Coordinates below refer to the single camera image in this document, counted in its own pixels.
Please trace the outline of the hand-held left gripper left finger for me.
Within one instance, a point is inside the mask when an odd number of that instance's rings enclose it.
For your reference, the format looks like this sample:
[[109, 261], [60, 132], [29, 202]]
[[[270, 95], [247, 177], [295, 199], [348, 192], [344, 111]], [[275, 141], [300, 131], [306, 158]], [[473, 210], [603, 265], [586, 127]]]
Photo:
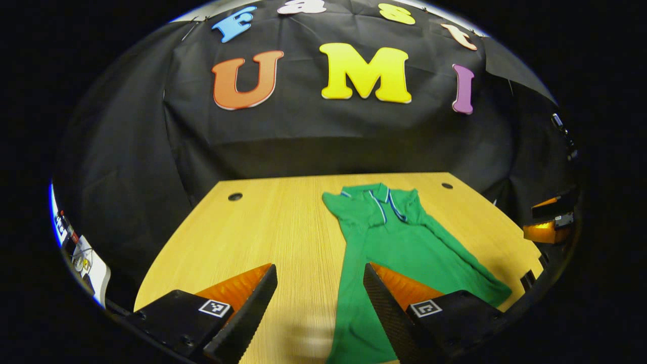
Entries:
[[276, 266], [266, 263], [198, 293], [172, 290], [126, 325], [182, 363], [238, 363], [277, 285]]

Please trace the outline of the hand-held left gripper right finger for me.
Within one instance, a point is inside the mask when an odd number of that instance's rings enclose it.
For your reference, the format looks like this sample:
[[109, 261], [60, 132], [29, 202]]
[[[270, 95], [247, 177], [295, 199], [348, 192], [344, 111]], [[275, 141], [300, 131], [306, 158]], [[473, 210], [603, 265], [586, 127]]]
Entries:
[[377, 263], [363, 286], [401, 363], [452, 363], [506, 325], [504, 313], [466, 290], [443, 294]]

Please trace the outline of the green T-shirt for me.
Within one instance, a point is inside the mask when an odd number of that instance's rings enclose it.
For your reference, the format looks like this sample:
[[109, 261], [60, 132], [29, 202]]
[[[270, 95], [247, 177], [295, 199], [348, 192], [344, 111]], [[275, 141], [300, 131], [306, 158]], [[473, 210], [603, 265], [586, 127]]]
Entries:
[[399, 272], [442, 294], [467, 290], [498, 307], [511, 289], [497, 279], [421, 205], [417, 190], [384, 184], [344, 187], [322, 200], [346, 240], [337, 318], [326, 364], [396, 359], [363, 286], [366, 263]]

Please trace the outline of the white side table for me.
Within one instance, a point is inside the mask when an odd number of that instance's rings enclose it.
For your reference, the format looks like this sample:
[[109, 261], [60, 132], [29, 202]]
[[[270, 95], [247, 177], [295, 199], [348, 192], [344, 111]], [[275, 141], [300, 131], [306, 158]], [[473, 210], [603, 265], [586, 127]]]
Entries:
[[106, 290], [111, 270], [84, 236], [79, 237], [71, 253], [72, 269], [87, 288], [95, 302], [106, 309]]

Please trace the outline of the black backdrop cloth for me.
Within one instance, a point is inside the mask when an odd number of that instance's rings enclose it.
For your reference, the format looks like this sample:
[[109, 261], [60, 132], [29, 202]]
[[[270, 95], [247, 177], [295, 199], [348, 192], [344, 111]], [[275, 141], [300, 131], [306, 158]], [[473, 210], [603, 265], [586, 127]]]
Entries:
[[576, 184], [558, 112], [515, 53], [422, 0], [222, 0], [97, 78], [53, 192], [131, 306], [222, 180], [448, 172], [524, 225]]

